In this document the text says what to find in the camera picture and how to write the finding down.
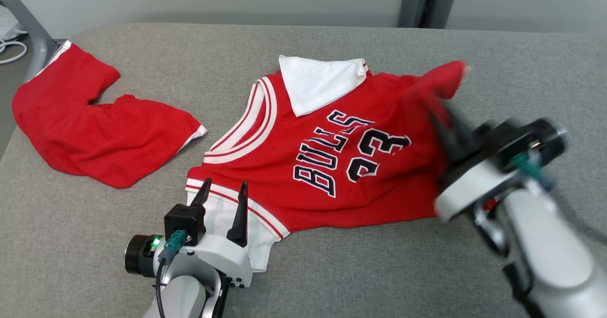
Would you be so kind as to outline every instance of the black cable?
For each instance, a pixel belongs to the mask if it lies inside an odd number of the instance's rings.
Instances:
[[[162,296],[160,295],[160,275],[162,273],[162,269],[165,266],[166,259],[160,260],[160,264],[158,265],[158,273],[156,274],[156,303],[158,303],[158,312],[160,313],[160,318],[165,318],[165,309],[162,307]]]
[[[561,209],[561,212],[563,212],[565,218],[567,218],[570,223],[575,225],[579,229],[579,232],[585,236],[588,236],[589,238],[592,238],[592,240],[607,246],[607,234],[601,231],[601,229],[593,227],[584,218],[582,218],[558,188],[552,191],[552,196],[555,198],[555,201],[559,205],[559,208]]]
[[[24,39],[26,39],[26,37],[28,37],[29,34],[28,33],[22,33],[19,34],[11,39],[5,39],[4,42],[13,42],[13,41],[23,41]]]

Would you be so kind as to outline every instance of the gray fabric surface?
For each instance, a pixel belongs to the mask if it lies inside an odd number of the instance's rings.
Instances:
[[[54,171],[17,130],[0,162],[0,315],[139,317],[152,279],[126,273],[133,234],[163,231],[189,167],[240,118],[251,84],[278,56],[364,57],[371,71],[422,74],[453,59],[473,70],[455,98],[479,124],[555,118],[570,149],[549,167],[578,231],[607,232],[607,39],[427,29],[132,24],[73,41],[122,77],[124,93],[189,111],[210,131],[130,189]],[[607,266],[607,246],[582,236]],[[523,317],[493,256],[463,219],[297,232],[273,247],[267,273],[233,290],[234,317]]]
[[[28,37],[23,42],[28,46],[28,53],[17,61],[0,65],[0,158],[2,158],[7,145],[9,145],[16,126],[15,119],[13,119],[13,111],[11,110],[11,100],[15,96],[17,87],[23,83],[26,71],[32,60],[32,40]],[[9,59],[17,56],[22,51],[23,48],[21,46],[10,45],[2,53],[0,59]]]

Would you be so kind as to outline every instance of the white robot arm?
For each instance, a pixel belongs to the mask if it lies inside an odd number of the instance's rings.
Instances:
[[[129,273],[156,278],[156,299],[144,318],[221,318],[228,290],[251,285],[251,262],[244,249],[247,183],[240,188],[232,229],[227,236],[217,236],[204,228],[203,204],[211,182],[206,179],[190,206],[177,204],[165,216],[169,239],[133,236],[124,251]]]
[[[505,258],[512,293],[532,318],[607,318],[607,275],[560,217],[541,171],[564,152],[565,131],[540,119],[472,132],[447,111],[450,128],[433,117],[451,163],[434,204],[440,219],[472,220]],[[483,210],[492,199],[494,207]]]

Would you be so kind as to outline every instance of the white trim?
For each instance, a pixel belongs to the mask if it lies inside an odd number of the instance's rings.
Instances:
[[[264,92],[258,89],[259,83],[255,83],[251,87],[251,93],[249,95],[249,101],[247,102],[247,108],[242,117],[230,130],[224,134],[219,140],[217,140],[210,148],[209,151],[213,152],[224,152],[225,150],[231,149],[242,139],[255,123],[258,118],[259,111],[262,104],[264,103]]]
[[[65,41],[63,42],[63,44],[59,47],[59,49],[55,52],[55,54],[53,55],[53,57],[51,57],[50,61],[48,61],[47,65],[44,66],[44,68],[42,68],[41,71],[37,72],[37,74],[34,76],[34,78],[36,76],[39,76],[41,72],[43,72],[46,67],[50,66],[51,63],[54,63],[54,61],[57,61],[57,59],[59,58],[59,56],[61,56],[61,54],[67,52],[67,50],[72,46],[72,42],[70,41]]]
[[[460,85],[462,83],[466,82],[466,79],[468,78],[468,74],[470,74],[471,71],[472,71],[472,67],[470,65],[466,64],[466,67],[464,67],[464,72],[462,72]]]
[[[242,156],[250,153],[252,150],[258,148],[258,146],[260,146],[265,139],[267,139],[267,136],[276,123],[276,117],[278,114],[276,94],[269,78],[261,78],[258,80],[258,85],[265,93],[266,103],[264,122],[262,122],[259,130],[251,138],[247,139],[247,141],[236,145],[229,150],[221,152],[207,152],[204,154],[203,163],[219,164],[236,160],[237,158],[241,158]]]
[[[192,141],[192,139],[196,139],[199,137],[202,137],[204,134],[206,134],[206,128],[204,128],[204,126],[200,125],[197,130],[186,140],[186,142],[184,143],[184,145],[182,145],[182,147],[180,147],[177,152],[181,151],[182,148],[186,147],[186,145],[188,145],[188,143],[190,141]]]
[[[186,191],[196,193],[198,192],[203,183],[203,181],[188,178],[188,182],[186,184]],[[223,186],[219,186],[217,184],[211,184],[211,190],[223,195],[223,197],[225,197],[225,199],[227,199],[230,203],[234,204],[234,206],[238,205],[238,202],[235,201],[235,199],[238,199],[237,191],[225,188]],[[289,230],[286,229],[286,227],[282,223],[280,223],[280,221],[275,218],[274,215],[272,215],[269,211],[267,211],[264,207],[262,207],[250,197],[249,209],[251,209],[249,211],[250,214],[253,214],[254,216],[261,216],[260,218],[258,218],[258,221],[262,223],[269,231],[275,234],[277,241],[280,241],[282,238],[286,238],[290,234]],[[282,235],[282,238],[278,234],[276,234],[276,231],[278,231]]]

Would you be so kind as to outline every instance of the armhole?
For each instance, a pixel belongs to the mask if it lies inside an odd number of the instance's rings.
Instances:
[[[274,87],[267,77],[258,80],[251,89],[245,114],[204,154],[203,163],[227,163],[256,149],[271,132],[277,112]],[[261,114],[264,114],[263,120],[258,118]]]
[[[177,152],[181,151],[184,147],[186,147],[186,145],[188,145],[190,141],[202,137],[204,134],[206,134],[206,128],[202,125],[198,126],[196,131],[191,136],[189,136],[188,139],[186,139],[185,143],[182,145],[182,147],[179,148],[179,150],[177,150]]]

